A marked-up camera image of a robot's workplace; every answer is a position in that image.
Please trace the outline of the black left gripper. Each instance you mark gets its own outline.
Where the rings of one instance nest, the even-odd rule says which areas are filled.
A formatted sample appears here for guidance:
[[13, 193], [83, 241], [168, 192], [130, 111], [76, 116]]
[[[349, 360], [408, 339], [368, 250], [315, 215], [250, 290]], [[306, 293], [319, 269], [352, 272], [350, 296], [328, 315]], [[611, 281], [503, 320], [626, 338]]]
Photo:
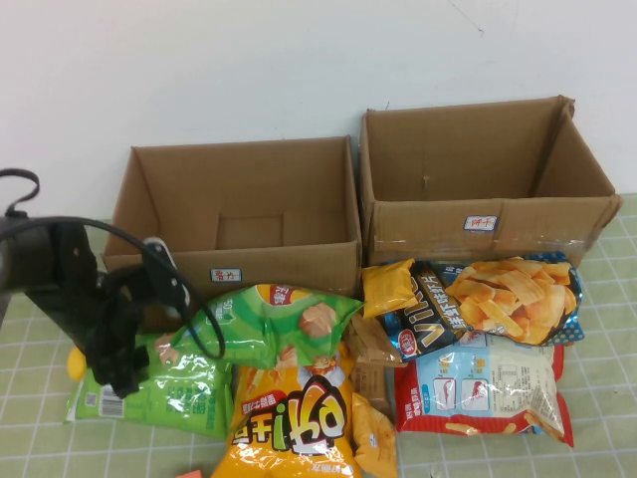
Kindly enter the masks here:
[[146, 262], [98, 270], [86, 223], [31, 219], [24, 231], [24, 292], [87, 358], [97, 383], [119, 398], [139, 391], [149, 355], [136, 343], [149, 305]]

